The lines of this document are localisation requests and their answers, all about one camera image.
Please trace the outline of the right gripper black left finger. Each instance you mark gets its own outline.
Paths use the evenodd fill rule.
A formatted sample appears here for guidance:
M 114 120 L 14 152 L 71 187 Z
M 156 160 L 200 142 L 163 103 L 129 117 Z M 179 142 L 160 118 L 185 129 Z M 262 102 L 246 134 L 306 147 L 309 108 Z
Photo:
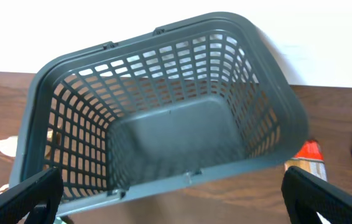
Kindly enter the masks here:
M 0 223 L 53 224 L 62 195 L 60 169 L 43 170 L 0 194 Z

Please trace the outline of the orange tan cracker pack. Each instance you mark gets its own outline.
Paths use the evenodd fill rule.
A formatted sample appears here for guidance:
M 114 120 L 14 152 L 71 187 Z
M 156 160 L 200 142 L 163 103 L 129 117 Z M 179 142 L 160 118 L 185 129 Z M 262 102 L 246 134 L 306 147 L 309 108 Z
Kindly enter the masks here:
M 291 166 L 297 166 L 314 176 L 327 181 L 327 174 L 320 145 L 315 139 L 307 140 L 301 150 L 284 163 L 285 170 Z

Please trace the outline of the grey plastic basket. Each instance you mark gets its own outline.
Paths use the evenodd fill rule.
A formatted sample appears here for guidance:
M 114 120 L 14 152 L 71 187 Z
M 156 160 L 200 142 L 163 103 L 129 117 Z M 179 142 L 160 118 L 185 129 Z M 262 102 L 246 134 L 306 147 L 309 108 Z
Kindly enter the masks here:
M 64 216 L 278 166 L 308 134 L 258 28 L 211 12 L 43 66 L 9 183 L 58 168 Z

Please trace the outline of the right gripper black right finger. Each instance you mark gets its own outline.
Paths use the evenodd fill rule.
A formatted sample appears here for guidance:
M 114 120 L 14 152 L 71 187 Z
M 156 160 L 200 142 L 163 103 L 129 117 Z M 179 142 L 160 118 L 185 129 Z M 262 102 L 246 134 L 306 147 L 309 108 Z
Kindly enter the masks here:
M 299 167 L 287 169 L 281 190 L 293 224 L 352 223 L 352 195 Z

